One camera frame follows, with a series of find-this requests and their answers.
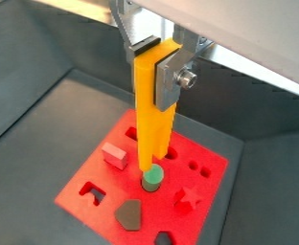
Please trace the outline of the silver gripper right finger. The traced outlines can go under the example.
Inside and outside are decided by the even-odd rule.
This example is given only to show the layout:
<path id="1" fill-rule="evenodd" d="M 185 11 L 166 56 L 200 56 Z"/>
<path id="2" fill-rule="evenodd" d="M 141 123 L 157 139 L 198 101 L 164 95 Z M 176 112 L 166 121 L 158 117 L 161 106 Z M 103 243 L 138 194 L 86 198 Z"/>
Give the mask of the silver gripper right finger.
<path id="1" fill-rule="evenodd" d="M 192 71 L 194 59 L 213 42 L 181 26 L 173 27 L 172 43 L 180 48 L 156 64 L 154 105 L 165 111 L 178 100 L 180 89 L 190 89 L 196 82 Z"/>

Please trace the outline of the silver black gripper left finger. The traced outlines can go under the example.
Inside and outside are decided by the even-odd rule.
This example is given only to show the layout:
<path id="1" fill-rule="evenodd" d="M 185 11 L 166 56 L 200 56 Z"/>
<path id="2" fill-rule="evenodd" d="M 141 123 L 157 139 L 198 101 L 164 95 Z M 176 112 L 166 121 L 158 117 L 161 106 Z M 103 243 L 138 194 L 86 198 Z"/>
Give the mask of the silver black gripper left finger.
<path id="1" fill-rule="evenodd" d="M 134 0 L 107 0 L 110 14 L 123 40 L 126 60 L 133 59 L 162 40 L 172 37 L 173 24 Z"/>

